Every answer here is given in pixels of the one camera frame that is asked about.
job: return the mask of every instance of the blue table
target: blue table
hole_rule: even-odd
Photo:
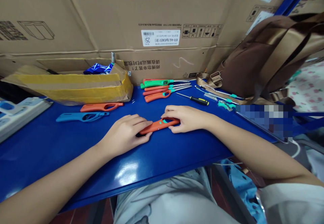
[[[142,92],[143,90],[134,88],[130,102],[112,111],[109,116],[90,123],[79,121],[56,123],[55,119],[61,113],[79,112],[81,106],[68,107],[54,103],[1,143],[0,202],[95,145],[122,116],[137,113],[147,120],[157,121],[166,105],[187,105],[213,113],[273,142],[268,135],[235,115],[233,111],[228,112],[218,107],[212,100],[209,106],[202,106],[173,93],[169,98],[146,103]],[[194,87],[181,93],[202,97],[202,92]],[[114,158],[103,166],[72,197],[62,211],[209,165],[232,155],[217,138],[205,130],[179,134],[172,134],[169,129],[160,130],[153,133],[148,143]]]

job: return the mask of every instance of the hand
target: hand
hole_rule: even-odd
[[[196,129],[206,129],[212,124],[213,114],[200,111],[189,106],[166,106],[161,118],[171,117],[180,119],[179,126],[170,126],[172,133],[185,133]]]
[[[136,137],[135,135],[152,123],[152,121],[147,121],[138,114],[124,116],[113,124],[97,145],[113,158],[124,154],[150,139],[152,132],[142,137]]]

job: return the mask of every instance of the open cardboard box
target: open cardboard box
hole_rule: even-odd
[[[106,58],[40,59],[38,62],[59,75],[49,74],[36,66],[23,66],[2,81],[24,86],[66,106],[106,102],[128,102],[133,93],[122,60],[115,60],[109,75],[84,75],[83,71]]]

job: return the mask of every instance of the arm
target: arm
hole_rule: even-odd
[[[268,183],[324,184],[288,154],[261,137],[232,125],[219,117],[187,106],[167,106],[161,117],[174,117],[179,126],[173,133],[206,129],[214,134],[249,169]]]
[[[0,223],[49,223],[99,168],[146,143],[151,133],[140,138],[135,135],[150,124],[152,121],[138,115],[122,117],[95,146],[0,203]]]

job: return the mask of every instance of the forearm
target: forearm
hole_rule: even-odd
[[[0,223],[49,223],[111,157],[94,146],[0,204]]]
[[[261,137],[210,116],[205,129],[213,133],[249,169],[270,182],[322,185],[314,175],[285,152]]]

